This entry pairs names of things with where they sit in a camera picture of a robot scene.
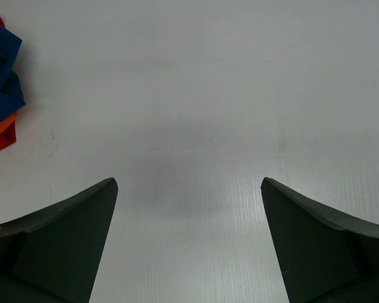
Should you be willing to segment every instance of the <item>fabric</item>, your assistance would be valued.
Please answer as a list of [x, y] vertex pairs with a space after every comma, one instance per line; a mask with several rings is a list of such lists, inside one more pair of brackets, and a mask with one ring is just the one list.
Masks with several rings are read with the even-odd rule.
[[[0, 17], [0, 25], [4, 28], [4, 22]], [[0, 52], [0, 63], [4, 62], [3, 53]], [[21, 86], [18, 80], [18, 77], [10, 72], [9, 79], [4, 80], [6, 83], [3, 87], [4, 92], [9, 92], [11, 96], [18, 97], [20, 100], [23, 100], [23, 95], [21, 91]], [[15, 119], [17, 118], [17, 113], [11, 114], [4, 121], [0, 122], [0, 150], [8, 147], [16, 141], [16, 133], [15, 133]]]

